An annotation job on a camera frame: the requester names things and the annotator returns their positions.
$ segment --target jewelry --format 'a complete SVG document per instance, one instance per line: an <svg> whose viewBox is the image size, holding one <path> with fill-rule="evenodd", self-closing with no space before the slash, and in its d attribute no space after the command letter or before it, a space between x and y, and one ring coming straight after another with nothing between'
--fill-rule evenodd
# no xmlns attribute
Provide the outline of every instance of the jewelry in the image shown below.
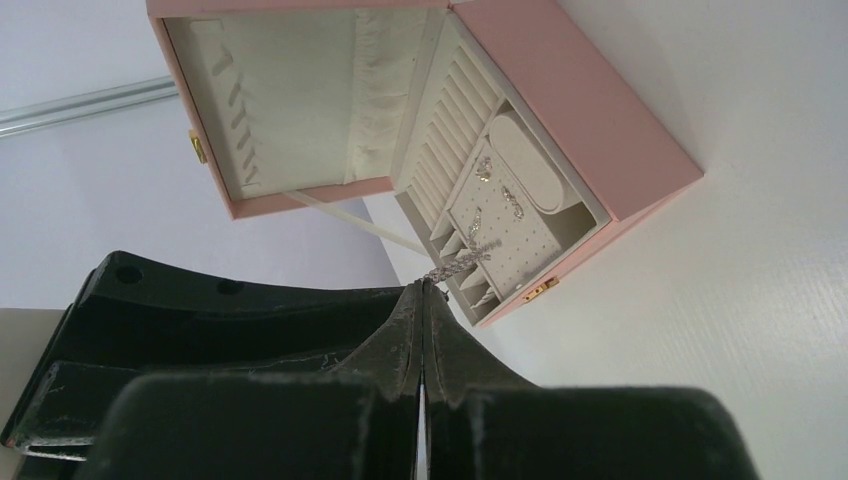
<svg viewBox="0 0 848 480"><path fill-rule="evenodd" d="M424 280L429 280L434 284L444 282L457 273L470 269L479 262L491 260L492 255L489 252L500 246L501 241L494 240L480 248L472 249L471 253L456 257L444 266L430 270L430 273L424 275Z"/></svg>
<svg viewBox="0 0 848 480"><path fill-rule="evenodd" d="M468 227L468 247L472 250L477 246L477 242L474 240L474 237L477 236L477 232L480 231L480 224L483 218L483 210L480 207L477 207L477 211L474 213L474 221L471 222L471 226Z"/></svg>
<svg viewBox="0 0 848 480"><path fill-rule="evenodd" d="M453 260L445 263L444 266L430 270L430 273L424 275L425 280L430 280L434 284L443 282L457 273L464 272L474 267L474 265L477 265L479 262L489 261L492 259L492 255L489 252L500 247L502 243L501 240L498 239L488 242L481 247L477 246L475 237L477 236L477 233L480 232L482 219L483 210L480 207L477 207L477 211L474 212L474 220L468 227L468 248L471 249L471 253L459 255Z"/></svg>
<svg viewBox="0 0 848 480"><path fill-rule="evenodd" d="M501 195L503 195L504 200L511 203L515 208L515 218L521 220L524 218L524 209L521 208L521 205L518 203L518 199L515 198L515 195L509 191L506 187L501 187Z"/></svg>
<svg viewBox="0 0 848 480"><path fill-rule="evenodd" d="M488 182L492 178L492 159L489 157L483 157L480 160L480 165L477 167L477 171L475 172L477 178L480 179L481 182Z"/></svg>

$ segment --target pink jewelry box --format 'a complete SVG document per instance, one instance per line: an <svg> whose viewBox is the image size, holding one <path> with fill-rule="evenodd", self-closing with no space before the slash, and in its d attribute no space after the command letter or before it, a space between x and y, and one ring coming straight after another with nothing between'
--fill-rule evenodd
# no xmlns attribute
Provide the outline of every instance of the pink jewelry box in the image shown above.
<svg viewBox="0 0 848 480"><path fill-rule="evenodd" d="M555 0L147 5L233 218L393 191L437 266L501 243L475 325L702 176Z"/></svg>

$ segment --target earring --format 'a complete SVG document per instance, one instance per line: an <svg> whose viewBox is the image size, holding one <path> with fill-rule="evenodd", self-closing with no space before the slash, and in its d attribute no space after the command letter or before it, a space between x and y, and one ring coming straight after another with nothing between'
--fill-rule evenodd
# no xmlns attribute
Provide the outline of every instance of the earring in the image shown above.
<svg viewBox="0 0 848 480"><path fill-rule="evenodd" d="M513 195L506 187L501 187L501 195L503 195L504 200L511 203L513 208L515 208L515 218L522 220L524 218L524 209L521 208L521 205L518 203L518 199L515 198L515 195Z"/></svg>
<svg viewBox="0 0 848 480"><path fill-rule="evenodd" d="M483 157L475 173L481 182L488 182L492 178L492 159Z"/></svg>
<svg viewBox="0 0 848 480"><path fill-rule="evenodd" d="M468 227L468 246L473 250L477 246L477 241L474 240L474 237L477 236L477 232L480 231L480 224L483 219L483 210L480 207L477 207L477 211L474 213L474 221L471 222L471 226Z"/></svg>

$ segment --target open lid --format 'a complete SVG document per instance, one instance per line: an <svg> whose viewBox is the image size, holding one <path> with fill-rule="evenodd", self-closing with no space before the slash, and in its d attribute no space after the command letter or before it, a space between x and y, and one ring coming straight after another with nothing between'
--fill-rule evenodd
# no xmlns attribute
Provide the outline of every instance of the open lid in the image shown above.
<svg viewBox="0 0 848 480"><path fill-rule="evenodd" d="M428 10L164 19L230 199L388 177Z"/></svg>

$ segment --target gold clasp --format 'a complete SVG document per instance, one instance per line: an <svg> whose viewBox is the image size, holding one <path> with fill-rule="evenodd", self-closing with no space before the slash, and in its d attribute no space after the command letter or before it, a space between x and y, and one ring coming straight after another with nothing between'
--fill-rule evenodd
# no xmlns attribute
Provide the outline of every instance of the gold clasp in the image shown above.
<svg viewBox="0 0 848 480"><path fill-rule="evenodd" d="M532 292L528 293L524 296L524 303L530 303L536 299L539 295L547 292L551 288L559 285L559 277L551 277L545 281L545 283L539 285L534 288Z"/></svg>
<svg viewBox="0 0 848 480"><path fill-rule="evenodd" d="M197 154L197 159L201 165L206 165L206 154L203 153L203 146L200 145L200 138L194 130L188 131L188 138L191 139L191 146L194 147L194 153Z"/></svg>

